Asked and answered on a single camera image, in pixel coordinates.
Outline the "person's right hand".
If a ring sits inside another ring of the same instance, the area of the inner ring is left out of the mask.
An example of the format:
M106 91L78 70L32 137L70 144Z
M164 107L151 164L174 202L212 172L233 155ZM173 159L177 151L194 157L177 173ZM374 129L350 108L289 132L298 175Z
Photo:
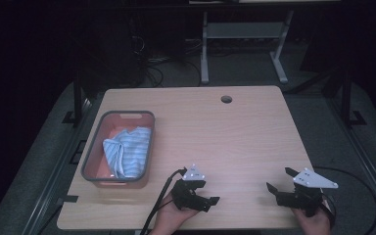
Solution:
M305 235L331 235L332 220L325 203L311 217L306 216L305 210L292 209L292 213Z

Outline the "aluminium frame rail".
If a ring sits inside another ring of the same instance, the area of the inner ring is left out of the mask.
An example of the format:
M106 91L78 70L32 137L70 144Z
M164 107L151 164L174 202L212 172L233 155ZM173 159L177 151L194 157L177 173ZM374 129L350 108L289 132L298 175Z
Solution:
M78 124L68 117L72 113L71 100L56 104L55 115L44 123L37 137L38 149L32 153L30 173L33 179L40 179L38 194L32 211L27 215L22 235L38 235L44 228L45 215L52 204L59 198L64 198L69 189L72 176L75 173L89 130L86 119L91 102L85 98L80 106L83 117Z
M360 161L361 168L370 181L372 190L376 195L376 167L370 160L369 155L367 154L365 148L362 146L360 139L354 132L354 124L347 124L343 120L343 118L341 117L340 107L338 106L336 101L334 101L333 99L327 99L326 103L328 104L332 114L336 117L339 125L342 126L349 141L351 142L351 145L354 148L354 151Z

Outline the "grey metal stand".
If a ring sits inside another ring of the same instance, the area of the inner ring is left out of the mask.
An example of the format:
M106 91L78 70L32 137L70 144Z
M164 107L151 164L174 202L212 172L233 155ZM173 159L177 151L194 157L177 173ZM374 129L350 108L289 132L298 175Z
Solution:
M208 21L208 13L203 13L202 51L200 57L201 83L208 84L208 40L209 39L277 39L277 47L269 53L277 77L282 84L288 82L288 77L280 62L280 56L294 16L288 11L283 22L274 23L212 23Z

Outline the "pink basket with grey rim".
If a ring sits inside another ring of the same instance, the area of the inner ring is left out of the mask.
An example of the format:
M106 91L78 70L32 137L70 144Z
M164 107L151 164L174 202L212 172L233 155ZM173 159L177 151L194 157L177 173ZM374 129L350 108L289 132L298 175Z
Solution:
M137 126L148 127L152 130L146 169L141 177L133 180L115 178L107 163L103 141L115 137L124 129L132 130ZM155 116L148 111L109 111L104 113L97 123L96 131L81 167L81 175L97 187L143 188L149 179L154 129Z

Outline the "blue striped cloth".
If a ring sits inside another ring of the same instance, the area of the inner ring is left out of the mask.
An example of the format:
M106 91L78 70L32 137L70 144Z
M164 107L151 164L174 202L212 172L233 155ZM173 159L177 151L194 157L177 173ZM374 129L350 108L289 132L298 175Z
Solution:
M142 176L147 165L151 134L150 128L137 126L103 141L107 163L115 178L133 180Z

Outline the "person's left hand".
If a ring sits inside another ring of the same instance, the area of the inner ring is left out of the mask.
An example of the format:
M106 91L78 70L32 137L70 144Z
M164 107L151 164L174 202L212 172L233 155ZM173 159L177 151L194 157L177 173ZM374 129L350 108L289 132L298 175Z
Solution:
M192 209L179 209L173 202L171 194L167 194L161 202L155 225L149 235L172 235L180 226L197 215L199 211Z

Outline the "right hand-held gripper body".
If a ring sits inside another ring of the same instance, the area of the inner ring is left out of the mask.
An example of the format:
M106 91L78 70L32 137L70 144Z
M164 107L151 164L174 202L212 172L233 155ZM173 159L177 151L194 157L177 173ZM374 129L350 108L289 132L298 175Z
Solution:
M305 215L315 215L321 207L322 189L338 189L339 185L326 177L304 168L296 177L292 177L295 189L293 192L279 192L276 203L278 206L305 210Z

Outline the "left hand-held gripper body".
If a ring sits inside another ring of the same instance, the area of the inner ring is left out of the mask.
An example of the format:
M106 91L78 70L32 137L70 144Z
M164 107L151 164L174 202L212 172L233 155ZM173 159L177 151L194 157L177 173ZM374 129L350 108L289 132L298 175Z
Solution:
M205 176L195 164L192 164L182 174L182 177L175 182L171 190L173 202L180 210L192 209L199 212L208 212L210 209L207 204L208 198L196 194L195 180L205 180Z

